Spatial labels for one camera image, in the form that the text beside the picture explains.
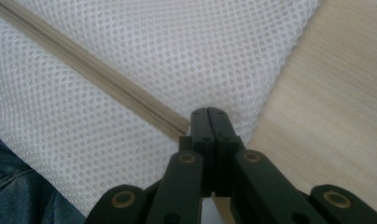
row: rivet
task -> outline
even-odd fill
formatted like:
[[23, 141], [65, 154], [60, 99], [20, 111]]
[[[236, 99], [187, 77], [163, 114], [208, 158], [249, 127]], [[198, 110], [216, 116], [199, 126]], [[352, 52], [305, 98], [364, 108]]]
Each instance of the rivet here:
[[254, 152], [246, 152], [244, 154], [244, 159], [250, 162], [258, 162], [260, 161], [260, 156]]
[[179, 160], [184, 163], [192, 163], [195, 162], [195, 156], [189, 153], [185, 153], [179, 156]]
[[[121, 200], [119, 200], [119, 198], [122, 197], [127, 197], [126, 200], [124, 200], [123, 202]], [[133, 204], [135, 202], [135, 194], [131, 191], [128, 191], [128, 190], [124, 190], [124, 191], [121, 191], [117, 194], [115, 194], [112, 198], [112, 205], [116, 208], [126, 208], [126, 207], [129, 207], [131, 206], [131, 204]]]
[[350, 208], [352, 206], [351, 200], [339, 192], [329, 190], [323, 193], [323, 198], [330, 204], [339, 208]]

